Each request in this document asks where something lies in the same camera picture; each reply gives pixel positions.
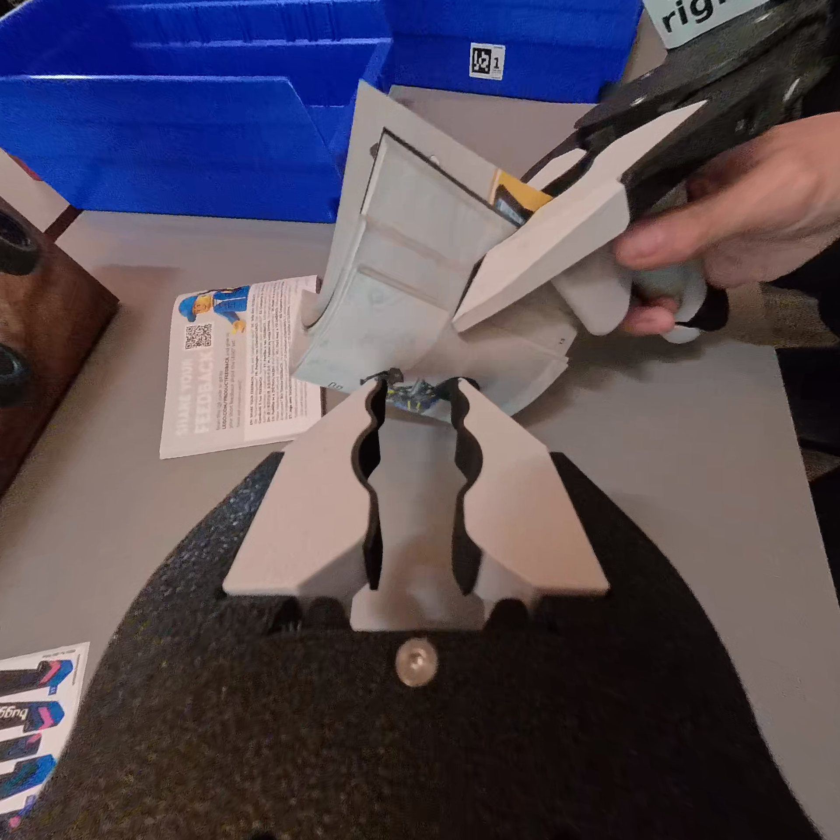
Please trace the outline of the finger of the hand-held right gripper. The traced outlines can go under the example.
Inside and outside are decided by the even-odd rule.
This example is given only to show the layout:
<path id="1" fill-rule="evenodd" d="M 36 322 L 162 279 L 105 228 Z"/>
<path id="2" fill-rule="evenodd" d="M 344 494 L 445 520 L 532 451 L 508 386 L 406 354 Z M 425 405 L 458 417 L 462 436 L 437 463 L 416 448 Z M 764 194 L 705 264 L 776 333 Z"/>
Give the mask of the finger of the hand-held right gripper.
<path id="1" fill-rule="evenodd" d="M 456 331 L 498 314 L 611 242 L 629 218 L 624 184 L 573 185 L 481 260 L 453 317 Z"/>
<path id="2" fill-rule="evenodd" d="M 706 104 L 700 100 L 664 113 L 608 142 L 600 151 L 586 150 L 576 136 L 570 136 L 528 170 L 523 181 L 553 198 L 587 197 L 614 185 L 623 188 L 622 178 L 631 167 Z"/>

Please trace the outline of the dark toy set box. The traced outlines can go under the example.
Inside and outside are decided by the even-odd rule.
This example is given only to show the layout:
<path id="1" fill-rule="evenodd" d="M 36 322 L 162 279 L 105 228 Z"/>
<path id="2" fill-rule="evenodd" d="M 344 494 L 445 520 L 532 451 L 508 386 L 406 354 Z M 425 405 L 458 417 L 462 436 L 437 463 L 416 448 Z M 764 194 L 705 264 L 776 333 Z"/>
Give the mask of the dark toy set box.
<path id="1" fill-rule="evenodd" d="M 1 201 L 1 493 L 14 482 L 119 300 Z"/>

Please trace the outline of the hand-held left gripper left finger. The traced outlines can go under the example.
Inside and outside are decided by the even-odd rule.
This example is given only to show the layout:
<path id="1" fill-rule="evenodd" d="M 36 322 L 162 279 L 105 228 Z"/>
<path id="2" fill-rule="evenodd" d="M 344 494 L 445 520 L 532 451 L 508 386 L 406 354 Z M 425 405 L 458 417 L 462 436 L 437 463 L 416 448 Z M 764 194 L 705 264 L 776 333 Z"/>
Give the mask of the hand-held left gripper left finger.
<path id="1" fill-rule="evenodd" d="M 388 383 L 371 377 L 281 453 L 234 561 L 227 595 L 355 597 L 377 590 L 383 562 L 370 477 Z"/>

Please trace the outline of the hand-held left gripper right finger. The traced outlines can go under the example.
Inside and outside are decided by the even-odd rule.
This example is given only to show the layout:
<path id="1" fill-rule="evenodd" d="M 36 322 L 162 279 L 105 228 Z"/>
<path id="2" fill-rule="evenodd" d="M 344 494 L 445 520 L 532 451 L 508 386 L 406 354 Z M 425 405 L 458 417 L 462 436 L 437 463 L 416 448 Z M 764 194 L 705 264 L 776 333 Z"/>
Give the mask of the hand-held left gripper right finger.
<path id="1" fill-rule="evenodd" d="M 610 585 L 552 454 L 469 380 L 448 382 L 456 431 L 451 562 L 464 595 L 601 596 Z"/>

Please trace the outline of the instruction booklet with buggy cover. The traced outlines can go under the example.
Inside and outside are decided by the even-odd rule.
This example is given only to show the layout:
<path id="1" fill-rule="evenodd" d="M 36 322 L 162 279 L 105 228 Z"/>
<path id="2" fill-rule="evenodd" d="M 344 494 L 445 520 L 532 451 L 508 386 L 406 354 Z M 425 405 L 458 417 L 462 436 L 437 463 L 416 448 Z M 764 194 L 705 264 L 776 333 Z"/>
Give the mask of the instruction booklet with buggy cover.
<path id="1" fill-rule="evenodd" d="M 513 416 L 529 406 L 565 372 L 577 330 L 562 310 L 517 305 L 464 332 L 447 327 L 435 346 L 390 385 L 390 406 L 448 422 L 445 383 L 457 377 Z"/>

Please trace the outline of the toy sticker sheet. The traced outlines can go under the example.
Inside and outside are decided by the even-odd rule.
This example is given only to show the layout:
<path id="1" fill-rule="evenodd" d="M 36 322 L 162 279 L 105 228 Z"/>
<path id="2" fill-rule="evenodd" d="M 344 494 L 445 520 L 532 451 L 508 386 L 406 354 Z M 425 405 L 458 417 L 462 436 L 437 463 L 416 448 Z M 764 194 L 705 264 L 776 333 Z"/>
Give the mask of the toy sticker sheet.
<path id="1" fill-rule="evenodd" d="M 54 771 L 77 719 L 89 643 L 1 661 L 1 838 L 11 837 Z"/>

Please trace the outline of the person's right forearm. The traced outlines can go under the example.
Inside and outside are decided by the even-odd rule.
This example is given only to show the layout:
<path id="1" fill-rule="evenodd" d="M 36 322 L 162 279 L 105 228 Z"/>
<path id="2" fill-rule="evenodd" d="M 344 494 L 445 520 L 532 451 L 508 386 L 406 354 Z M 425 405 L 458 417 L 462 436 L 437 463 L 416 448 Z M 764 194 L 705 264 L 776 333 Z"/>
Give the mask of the person's right forearm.
<path id="1" fill-rule="evenodd" d="M 816 299 L 821 311 L 838 319 L 839 257 L 834 252 L 821 254 L 770 284 L 780 289 L 799 291 Z"/>

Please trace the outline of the person's right hand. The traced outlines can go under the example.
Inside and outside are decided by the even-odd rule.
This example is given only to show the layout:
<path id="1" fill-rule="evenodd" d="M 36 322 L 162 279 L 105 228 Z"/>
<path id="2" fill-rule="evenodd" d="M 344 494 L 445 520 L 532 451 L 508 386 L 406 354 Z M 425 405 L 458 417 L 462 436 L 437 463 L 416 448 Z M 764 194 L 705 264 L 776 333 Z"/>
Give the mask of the person's right hand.
<path id="1" fill-rule="evenodd" d="M 771 283 L 838 255 L 839 113 L 784 123 L 720 154 L 688 181 L 688 201 L 639 220 L 614 245 L 630 270 L 697 265 L 709 287 Z M 838 318 L 818 312 L 838 334 Z"/>

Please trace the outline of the blue plastic bin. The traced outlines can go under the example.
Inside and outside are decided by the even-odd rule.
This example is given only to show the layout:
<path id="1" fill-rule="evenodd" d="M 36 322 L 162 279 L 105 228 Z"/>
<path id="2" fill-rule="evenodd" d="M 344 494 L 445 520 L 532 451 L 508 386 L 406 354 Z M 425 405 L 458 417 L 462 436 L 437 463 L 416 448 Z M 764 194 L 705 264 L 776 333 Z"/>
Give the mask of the blue plastic bin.
<path id="1" fill-rule="evenodd" d="M 384 1 L 397 85 L 594 103 L 621 79 L 640 1 Z"/>
<path id="2" fill-rule="evenodd" d="M 2 149 L 88 211 L 335 222 L 383 2 L 24 2 L 2 16 Z"/>

